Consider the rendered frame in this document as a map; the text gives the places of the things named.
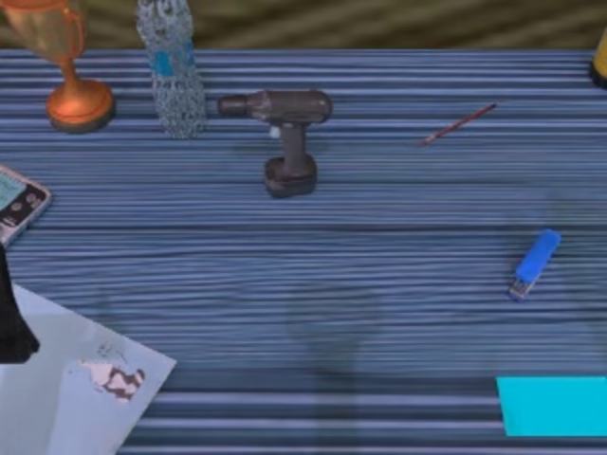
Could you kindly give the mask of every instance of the wood grain surface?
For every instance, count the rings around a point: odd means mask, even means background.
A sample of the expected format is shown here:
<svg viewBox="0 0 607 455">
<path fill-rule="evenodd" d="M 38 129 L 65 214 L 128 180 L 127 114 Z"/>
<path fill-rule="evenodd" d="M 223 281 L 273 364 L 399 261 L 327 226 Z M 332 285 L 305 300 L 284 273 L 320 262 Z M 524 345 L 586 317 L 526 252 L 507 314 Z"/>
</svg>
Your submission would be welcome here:
<svg viewBox="0 0 607 455">
<path fill-rule="evenodd" d="M 175 141 L 140 51 L 78 60 L 118 101 L 87 136 L 48 125 L 56 67 L 0 54 L 0 158 L 56 197 L 9 250 L 14 279 L 179 362 L 121 453 L 605 453 L 505 439 L 493 380 L 607 369 L 607 93 L 591 52 L 197 58 L 209 125 Z M 215 102 L 310 87 L 335 103 L 309 129 L 318 189 L 272 200 L 262 169 L 279 143 Z M 512 302 L 541 228 L 563 243 Z"/>
<path fill-rule="evenodd" d="M 136 0 L 88 0 L 90 48 L 140 47 Z M 205 48 L 591 48 L 604 0 L 190 1 Z M 0 46 L 18 46 L 0 15 Z"/>
</svg>

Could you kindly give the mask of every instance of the striped table surface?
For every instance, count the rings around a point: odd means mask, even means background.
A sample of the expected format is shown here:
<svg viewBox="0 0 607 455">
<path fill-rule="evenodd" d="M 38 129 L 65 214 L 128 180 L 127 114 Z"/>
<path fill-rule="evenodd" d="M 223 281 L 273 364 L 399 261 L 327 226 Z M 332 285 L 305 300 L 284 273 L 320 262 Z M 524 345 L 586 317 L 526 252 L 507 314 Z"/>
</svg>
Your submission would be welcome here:
<svg viewBox="0 0 607 455">
<path fill-rule="evenodd" d="M 179 362 L 124 454 L 604 453 L 506 440 L 492 379 L 607 369 L 607 93 L 590 58 L 201 51 L 208 128 L 177 141 L 142 52 L 78 60 L 118 112 L 67 136 L 44 112 L 58 69 L 3 51 L 0 158 L 56 198 L 11 247 L 12 274 Z M 308 88 L 335 103 L 308 132 L 319 185 L 272 200 L 262 169 L 280 144 L 214 105 Z M 541 228 L 562 245 L 515 303 Z"/>
</svg>

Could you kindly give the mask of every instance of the trophy stem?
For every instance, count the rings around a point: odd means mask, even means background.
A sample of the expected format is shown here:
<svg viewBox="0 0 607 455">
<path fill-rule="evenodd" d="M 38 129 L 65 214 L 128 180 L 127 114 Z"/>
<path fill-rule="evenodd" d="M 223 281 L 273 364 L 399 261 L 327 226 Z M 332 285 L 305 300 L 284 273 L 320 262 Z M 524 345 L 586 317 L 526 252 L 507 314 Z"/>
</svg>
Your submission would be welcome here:
<svg viewBox="0 0 607 455">
<path fill-rule="evenodd" d="M 65 133 L 90 133 L 105 126 L 114 116 L 114 97 L 109 87 L 99 81 L 82 80 L 74 61 L 59 63 L 64 83 L 46 100 L 46 112 L 55 129 Z"/>
</svg>

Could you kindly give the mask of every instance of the pencil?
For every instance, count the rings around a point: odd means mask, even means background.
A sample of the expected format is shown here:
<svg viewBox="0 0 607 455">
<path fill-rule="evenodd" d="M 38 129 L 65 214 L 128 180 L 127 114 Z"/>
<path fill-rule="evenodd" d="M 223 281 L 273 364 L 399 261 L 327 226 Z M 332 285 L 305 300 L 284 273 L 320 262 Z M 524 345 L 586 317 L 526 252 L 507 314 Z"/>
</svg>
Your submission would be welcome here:
<svg viewBox="0 0 607 455">
<path fill-rule="evenodd" d="M 430 144 L 431 142 L 434 142 L 438 138 L 444 136 L 446 133 L 450 133 L 451 131 L 456 130 L 457 128 L 459 128 L 460 126 L 464 125 L 465 123 L 468 123 L 471 120 L 475 120 L 475 119 L 481 117 L 482 115 L 486 114 L 491 109 L 493 109 L 495 106 L 497 106 L 497 102 L 493 102 L 489 106 L 485 106 L 483 109 L 480 109 L 480 110 L 476 111 L 475 113 L 470 114 L 469 116 L 462 118 L 461 120 L 457 120 L 456 122 L 454 122 L 451 125 L 449 125 L 447 128 L 443 128 L 439 132 L 434 133 L 433 135 L 430 135 L 430 136 L 426 137 L 424 140 L 422 140 L 419 143 L 419 145 L 420 146 L 424 146 L 424 145 Z"/>
</svg>

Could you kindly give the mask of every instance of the orange trophy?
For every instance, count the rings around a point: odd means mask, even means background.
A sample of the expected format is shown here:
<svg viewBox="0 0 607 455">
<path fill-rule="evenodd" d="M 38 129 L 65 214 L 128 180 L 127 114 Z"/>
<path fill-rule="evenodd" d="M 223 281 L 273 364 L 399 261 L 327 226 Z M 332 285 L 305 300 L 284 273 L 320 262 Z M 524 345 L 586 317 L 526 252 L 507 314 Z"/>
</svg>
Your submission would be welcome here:
<svg viewBox="0 0 607 455">
<path fill-rule="evenodd" d="M 83 0 L 0 0 L 24 46 L 57 64 L 64 83 L 46 100 L 50 123 L 66 133 L 88 133 L 113 116 L 114 97 L 103 82 L 82 80 L 74 59 L 84 51 L 86 11 Z"/>
</svg>

